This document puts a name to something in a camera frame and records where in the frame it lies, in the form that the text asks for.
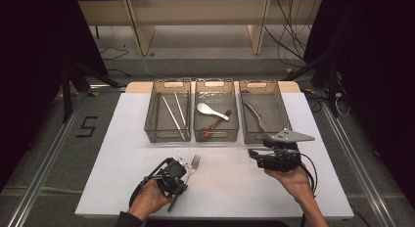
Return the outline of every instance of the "brown utensil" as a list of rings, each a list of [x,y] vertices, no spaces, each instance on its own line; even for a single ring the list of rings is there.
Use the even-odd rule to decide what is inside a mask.
[[[226,111],[226,113],[225,113],[225,115],[226,116],[229,116],[230,114],[232,113],[232,111],[231,110],[228,110],[228,111]],[[220,117],[220,118],[218,118],[217,119],[217,121],[216,122],[214,122],[211,126],[207,126],[207,127],[204,127],[204,128],[202,128],[202,130],[204,131],[204,137],[205,138],[209,138],[209,137],[211,137],[211,135],[213,134],[212,132],[210,132],[211,130],[213,130],[213,128],[219,123],[219,122],[221,122],[221,121],[223,121],[224,119],[223,119],[223,117]]]

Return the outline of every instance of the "black sleeve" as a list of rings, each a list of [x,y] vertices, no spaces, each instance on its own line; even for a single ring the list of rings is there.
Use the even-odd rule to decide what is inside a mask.
[[[143,221],[141,219],[130,213],[121,211],[115,227],[140,227],[142,224]]]

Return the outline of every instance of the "hand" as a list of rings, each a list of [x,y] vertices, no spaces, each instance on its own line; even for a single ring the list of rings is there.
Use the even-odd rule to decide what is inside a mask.
[[[172,196],[166,196],[155,180],[149,180],[134,200],[127,211],[141,220],[146,219],[151,213],[159,211],[164,205],[173,201]]]
[[[284,186],[287,192],[294,197],[296,202],[299,202],[299,200],[304,196],[314,197],[308,180],[308,175],[301,167],[298,166],[296,169],[288,172],[267,169],[264,169],[263,171],[267,175],[277,179]]]

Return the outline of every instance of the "white tabletop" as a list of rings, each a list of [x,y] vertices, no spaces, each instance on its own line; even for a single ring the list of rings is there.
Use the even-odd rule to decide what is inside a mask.
[[[327,154],[308,103],[301,93],[283,93],[293,130],[314,136],[298,143],[318,172],[316,200],[326,218],[352,218],[353,213]],[[121,94],[101,151],[92,169],[75,214],[86,217],[117,216],[128,209],[131,193],[164,159],[181,156],[191,161],[200,155],[198,171],[174,210],[167,206],[154,218],[166,219],[278,219],[301,217],[302,211],[277,180],[264,174],[250,159],[242,129],[230,143],[152,144],[144,131],[149,93]],[[302,161],[313,169],[311,163]]]

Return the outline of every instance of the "fork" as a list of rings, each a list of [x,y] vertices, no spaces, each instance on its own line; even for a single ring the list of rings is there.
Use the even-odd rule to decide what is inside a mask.
[[[200,157],[200,156],[198,156],[198,155],[195,155],[195,156],[193,157],[192,164],[191,164],[192,168],[190,168],[190,169],[189,169],[189,171],[188,171],[188,172],[189,172],[189,174],[187,175],[186,179],[184,180],[184,184],[186,184],[186,183],[187,183],[187,181],[189,180],[189,178],[190,178],[190,176],[191,176],[191,175],[195,174],[196,170],[198,169],[198,166],[199,166],[199,161],[200,161],[200,160],[201,160],[201,157]],[[170,204],[170,206],[168,207],[167,211],[172,211],[172,210],[173,210],[174,206],[175,206],[175,205],[176,205],[176,203],[177,203],[177,200],[179,199],[179,196],[180,196],[180,195],[176,195],[176,196],[174,197],[173,202],[171,202],[171,204]]]

